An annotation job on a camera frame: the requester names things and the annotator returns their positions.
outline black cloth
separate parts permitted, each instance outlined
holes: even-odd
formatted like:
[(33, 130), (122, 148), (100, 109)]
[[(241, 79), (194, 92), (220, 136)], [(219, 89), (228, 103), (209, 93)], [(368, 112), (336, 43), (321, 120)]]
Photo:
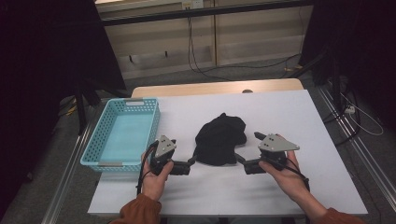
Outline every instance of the black cloth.
[(245, 127), (240, 118), (225, 113), (205, 124), (195, 137), (196, 160), (214, 166), (236, 164), (234, 148), (246, 143)]

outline basket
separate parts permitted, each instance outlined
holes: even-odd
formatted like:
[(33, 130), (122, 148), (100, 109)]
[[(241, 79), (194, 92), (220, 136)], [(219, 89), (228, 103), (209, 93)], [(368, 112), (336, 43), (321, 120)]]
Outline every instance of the basket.
[(156, 98), (109, 100), (80, 163), (97, 172), (139, 172), (159, 121)]

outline white table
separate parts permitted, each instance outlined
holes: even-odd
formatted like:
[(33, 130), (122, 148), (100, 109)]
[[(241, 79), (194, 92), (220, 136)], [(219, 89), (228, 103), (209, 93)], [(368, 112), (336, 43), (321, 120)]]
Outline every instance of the white table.
[[(280, 133), (298, 144), (297, 159), (312, 193), (326, 207), (367, 214), (361, 197), (327, 133), (307, 91), (159, 97), (158, 136), (177, 140), (173, 159), (186, 161), (203, 125), (225, 112), (247, 125), (247, 143), (235, 149), (247, 160), (260, 155), (254, 132)], [(137, 175), (102, 174), (88, 213), (117, 215), (135, 197)], [(275, 180), (246, 175), (241, 164), (211, 167), (195, 163), (190, 175), (169, 176), (161, 197), (164, 216), (299, 216), (303, 211)]]

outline orange sweater sleeve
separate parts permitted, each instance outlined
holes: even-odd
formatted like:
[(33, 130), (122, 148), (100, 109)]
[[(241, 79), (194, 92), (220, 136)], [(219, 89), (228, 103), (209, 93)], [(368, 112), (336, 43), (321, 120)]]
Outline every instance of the orange sweater sleeve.
[(125, 204), (120, 210), (120, 218), (110, 224), (158, 224), (161, 207), (159, 202), (141, 193)]
[(340, 213), (333, 208), (329, 208), (328, 212), (315, 224), (364, 224), (358, 217), (349, 214)]

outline person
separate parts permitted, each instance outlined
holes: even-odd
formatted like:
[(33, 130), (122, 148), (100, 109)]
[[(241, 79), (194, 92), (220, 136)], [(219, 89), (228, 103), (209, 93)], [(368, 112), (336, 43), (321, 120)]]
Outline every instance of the person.
[[(293, 169), (298, 168), (298, 162), (294, 151), (288, 151), (287, 165)], [(156, 176), (147, 174), (143, 180), (142, 193), (136, 199), (125, 204), (120, 210), (120, 218), (111, 224), (158, 224), (160, 223), (160, 211), (162, 208), (160, 200), (163, 195), (165, 181), (172, 171), (173, 162), (169, 161), (163, 167), (162, 172)], [(260, 167), (270, 174), (280, 188), (296, 202), (305, 212), (313, 224), (362, 224), (358, 217), (338, 212), (333, 208), (326, 209), (306, 188), (304, 181), (292, 171), (283, 169), (278, 171), (270, 163), (259, 162)], [(149, 171), (149, 165), (144, 164), (144, 174)]]

